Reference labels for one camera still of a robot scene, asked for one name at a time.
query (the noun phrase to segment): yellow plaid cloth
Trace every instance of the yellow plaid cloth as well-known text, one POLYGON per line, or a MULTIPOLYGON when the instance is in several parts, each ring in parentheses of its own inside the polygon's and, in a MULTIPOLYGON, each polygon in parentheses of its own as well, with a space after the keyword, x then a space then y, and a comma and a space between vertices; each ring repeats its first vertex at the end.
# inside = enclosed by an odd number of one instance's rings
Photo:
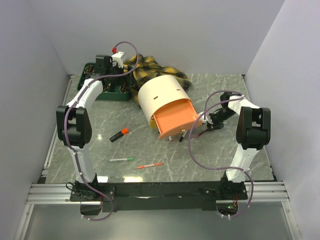
MULTIPOLYGON (((138 101, 138 91, 145 84, 147 81, 154 79, 156 77, 162 75, 172 75, 176 78, 176 80, 180 83, 184 90, 188 89, 192 83, 188 79, 187 75, 171 66, 162 66, 159 65, 153 56, 142 56, 141 54, 138 55, 138 65, 133 72, 133 76, 136 80, 136 84, 134 84, 130 88, 130 92, 132 95, 133 100, 139 105, 138 101)), ((134 55, 130 60, 124 63, 124 66, 131 66, 133 67, 136 63, 137 56, 134 55)))

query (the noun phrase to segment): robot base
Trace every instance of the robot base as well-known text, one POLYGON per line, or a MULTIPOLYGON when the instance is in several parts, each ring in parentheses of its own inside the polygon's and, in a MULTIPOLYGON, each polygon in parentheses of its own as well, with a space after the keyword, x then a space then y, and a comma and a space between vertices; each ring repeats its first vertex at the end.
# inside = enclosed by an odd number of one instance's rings
MULTIPOLYGON (((97 189, 113 200, 115 212, 168 209, 216 211, 218 200, 232 202, 236 195, 238 200, 248 199, 245 184, 228 181, 226 173, 220 181, 99 183, 97 189)), ((88 188, 85 191, 79 191, 79 189, 77 191, 74 188, 72 192, 74 194, 71 194, 70 201, 88 201, 86 198, 88 196, 86 192, 90 192, 88 188)), ((95 198, 96 200, 93 201, 100 201, 98 195, 95 198)), ((110 208, 111 203, 103 199, 102 212, 107 213, 110 208)), ((81 213, 84 215, 97 215, 100 210, 99 205, 81 206, 81 213)))

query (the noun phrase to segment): white wall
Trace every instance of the white wall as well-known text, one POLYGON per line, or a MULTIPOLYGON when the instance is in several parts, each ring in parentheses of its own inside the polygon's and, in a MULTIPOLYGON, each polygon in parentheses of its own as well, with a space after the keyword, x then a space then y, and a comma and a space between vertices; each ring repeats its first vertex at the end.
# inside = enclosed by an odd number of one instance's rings
POLYGON ((268 153, 304 239, 320 239, 320 1, 286 0, 245 77, 272 114, 268 153))
POLYGON ((0 239, 13 239, 68 83, 26 0, 0 2, 0 239))
POLYGON ((284 2, 28 1, 69 74, 80 73, 96 54, 111 54, 123 40, 160 64, 188 73, 245 74, 284 2))

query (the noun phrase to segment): green tray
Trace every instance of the green tray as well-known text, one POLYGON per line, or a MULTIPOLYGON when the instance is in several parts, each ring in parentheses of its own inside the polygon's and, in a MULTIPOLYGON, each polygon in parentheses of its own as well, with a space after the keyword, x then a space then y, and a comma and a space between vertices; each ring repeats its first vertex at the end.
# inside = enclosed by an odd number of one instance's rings
MULTIPOLYGON (((96 67, 96 64, 93 62, 88 62, 86 65, 84 65, 84 68, 82 70, 82 74, 80 77, 80 81, 77 86, 78 91, 84 85, 85 78, 86 78, 84 71, 85 71, 85 68, 89 65, 93 65, 93 67, 96 67)), ((128 100, 130 100, 130 98, 131 98, 130 92, 119 92, 119 88, 120 88, 120 85, 112 84, 111 87, 109 88, 109 91, 102 92, 96 99, 97 100, 112 100, 112 101, 128 101, 128 100)))

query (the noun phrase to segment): marble surface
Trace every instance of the marble surface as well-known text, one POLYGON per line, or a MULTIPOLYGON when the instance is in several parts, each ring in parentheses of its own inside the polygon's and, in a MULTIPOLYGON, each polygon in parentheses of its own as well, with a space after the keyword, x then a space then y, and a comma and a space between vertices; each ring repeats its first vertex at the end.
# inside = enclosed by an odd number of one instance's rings
MULTIPOLYGON (((187 91, 197 113, 203 111, 206 98, 218 90, 235 90, 248 98, 248 92, 240 74, 189 74, 192 86, 187 91)), ((69 102, 77 93, 79 78, 72 80, 67 96, 69 102)), ((209 105, 220 101, 219 96, 210 99, 209 105)), ((179 182, 218 181, 224 171, 211 171, 196 165, 188 152, 187 136, 179 142, 180 135, 158 139, 158 130, 151 129, 142 110, 132 101, 95 101, 88 110, 92 125, 90 154, 98 176, 109 182, 179 182), (115 142, 109 138, 123 128, 129 133, 115 142), (134 158, 134 161, 109 162, 109 159, 134 158), (144 169, 137 166, 163 162, 163 165, 144 169)), ((223 129, 206 132, 192 141, 196 159, 210 167, 226 167, 232 162, 237 149, 236 128, 238 117, 225 122, 223 129)), ((200 133, 200 126, 194 133, 200 133)), ((254 158, 250 171, 253 180, 273 180, 272 169, 262 149, 254 158)), ((70 153, 62 141, 54 147, 47 184, 74 181, 75 168, 70 153)))

